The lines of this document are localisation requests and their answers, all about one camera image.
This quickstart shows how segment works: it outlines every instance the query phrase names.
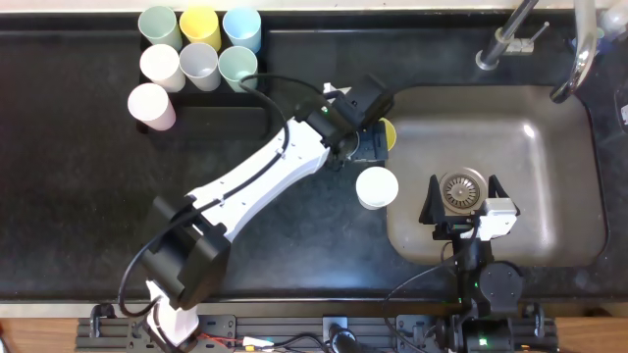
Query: stainless steel sink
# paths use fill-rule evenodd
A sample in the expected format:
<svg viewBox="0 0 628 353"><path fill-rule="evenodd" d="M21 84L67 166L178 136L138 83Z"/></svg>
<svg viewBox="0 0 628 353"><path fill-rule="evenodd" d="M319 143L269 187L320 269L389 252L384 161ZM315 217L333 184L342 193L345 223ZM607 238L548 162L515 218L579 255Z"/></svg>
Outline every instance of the stainless steel sink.
<svg viewBox="0 0 628 353"><path fill-rule="evenodd" d="M387 168L399 193L388 207L388 232L401 256L440 260L444 243L418 222L431 175L442 181L452 215L477 209L483 179L496 175L521 210L511 233L492 240L498 260L577 266L596 258L606 231L589 116L575 97L552 103L550 91L416 87L395 96L388 118L397 141Z"/></svg>

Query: wooden floor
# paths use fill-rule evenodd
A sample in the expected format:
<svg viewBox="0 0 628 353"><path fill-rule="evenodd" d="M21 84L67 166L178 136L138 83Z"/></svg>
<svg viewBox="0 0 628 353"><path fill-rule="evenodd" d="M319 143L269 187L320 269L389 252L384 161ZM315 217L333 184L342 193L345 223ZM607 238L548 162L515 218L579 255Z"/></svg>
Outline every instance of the wooden floor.
<svg viewBox="0 0 628 353"><path fill-rule="evenodd" d="M0 320L11 353L74 352L76 319ZM628 319L558 319L561 353L628 352Z"/></svg>

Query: gray cup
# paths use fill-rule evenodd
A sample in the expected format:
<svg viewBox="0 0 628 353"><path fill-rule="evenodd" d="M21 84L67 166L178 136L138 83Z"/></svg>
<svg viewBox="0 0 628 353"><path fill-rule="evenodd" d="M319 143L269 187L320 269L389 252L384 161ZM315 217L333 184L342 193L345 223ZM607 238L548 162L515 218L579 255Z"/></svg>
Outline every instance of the gray cup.
<svg viewBox="0 0 628 353"><path fill-rule="evenodd" d="M139 31L153 44L167 44L180 51L183 42L177 25L177 16L165 6L144 11L137 20Z"/></svg>

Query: countertop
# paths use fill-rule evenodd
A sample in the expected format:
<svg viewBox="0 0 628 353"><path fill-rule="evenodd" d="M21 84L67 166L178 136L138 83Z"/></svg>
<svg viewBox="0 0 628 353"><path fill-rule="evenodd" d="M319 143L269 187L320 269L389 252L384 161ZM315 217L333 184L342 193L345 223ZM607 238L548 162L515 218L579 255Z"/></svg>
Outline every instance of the countertop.
<svg viewBox="0 0 628 353"><path fill-rule="evenodd" d="M264 140L158 148L126 107L138 84L136 15L6 15L0 25L0 299L114 301L140 246L152 199L181 195L226 173ZM475 53L507 15L481 13L267 13L268 71L322 86L372 73L393 85L555 85L573 59L563 38L571 12L536 13L522 28L551 27L530 57L483 72ZM625 43L597 58L578 92L589 108L608 228L591 266L524 268L526 299L628 297L628 104ZM273 84L285 109L296 103ZM402 259L386 235L386 210L367 211L354 192L368 164L323 169L290 187L235 240L213 299L381 298L428 266ZM145 299L143 273L130 297ZM447 272L411 284L414 300L457 298Z"/></svg>

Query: sink drain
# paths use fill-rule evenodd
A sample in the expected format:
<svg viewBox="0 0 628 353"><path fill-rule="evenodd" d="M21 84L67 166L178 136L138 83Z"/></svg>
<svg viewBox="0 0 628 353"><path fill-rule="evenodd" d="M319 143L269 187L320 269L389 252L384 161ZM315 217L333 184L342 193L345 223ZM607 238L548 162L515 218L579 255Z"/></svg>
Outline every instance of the sink drain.
<svg viewBox="0 0 628 353"><path fill-rule="evenodd" d="M441 179L441 195L453 212L469 214L478 201L486 197L487 186L482 176L469 168L447 173Z"/></svg>

